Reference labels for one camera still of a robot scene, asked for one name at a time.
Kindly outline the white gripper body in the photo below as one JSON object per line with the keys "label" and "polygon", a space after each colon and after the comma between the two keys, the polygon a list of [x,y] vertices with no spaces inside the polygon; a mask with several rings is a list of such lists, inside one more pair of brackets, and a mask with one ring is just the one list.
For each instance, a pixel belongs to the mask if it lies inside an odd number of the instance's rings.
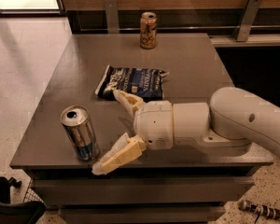
{"label": "white gripper body", "polygon": [[141,106],[134,115],[133,127],[151,150],[170,149],[173,141],[173,105],[168,101],[152,101]]}

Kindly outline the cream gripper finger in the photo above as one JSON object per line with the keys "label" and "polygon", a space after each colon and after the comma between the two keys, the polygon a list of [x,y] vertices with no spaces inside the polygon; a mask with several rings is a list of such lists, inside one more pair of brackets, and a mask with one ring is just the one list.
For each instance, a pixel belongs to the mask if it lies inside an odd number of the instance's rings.
{"label": "cream gripper finger", "polygon": [[125,91],[114,90],[113,95],[131,117],[134,117],[136,111],[146,104],[141,97]]}
{"label": "cream gripper finger", "polygon": [[147,144],[139,136],[123,134],[112,148],[92,166],[94,175],[107,175],[131,161],[139,158],[147,149]]}

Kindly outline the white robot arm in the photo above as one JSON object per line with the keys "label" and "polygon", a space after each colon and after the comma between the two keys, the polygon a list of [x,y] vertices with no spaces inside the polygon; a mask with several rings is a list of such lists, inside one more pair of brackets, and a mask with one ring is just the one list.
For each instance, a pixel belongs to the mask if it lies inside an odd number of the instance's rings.
{"label": "white robot arm", "polygon": [[280,158],[280,107],[234,87],[214,92],[210,102],[172,104],[144,100],[125,91],[115,99],[133,118],[135,136],[124,133],[92,166],[106,175],[147,150],[193,147],[203,153],[236,150],[252,142]]}

